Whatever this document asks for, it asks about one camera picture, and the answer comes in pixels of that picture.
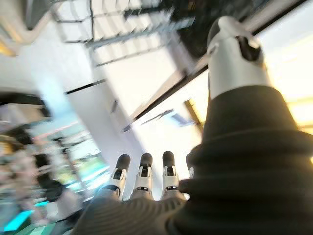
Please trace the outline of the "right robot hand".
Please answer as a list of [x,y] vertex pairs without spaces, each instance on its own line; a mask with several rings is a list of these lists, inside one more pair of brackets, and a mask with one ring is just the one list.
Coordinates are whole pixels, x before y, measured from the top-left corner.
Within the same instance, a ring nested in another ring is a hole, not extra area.
[[176,197],[93,198],[74,235],[310,235],[313,137],[298,129],[270,83],[261,45],[235,18],[208,34],[209,102],[194,169]]

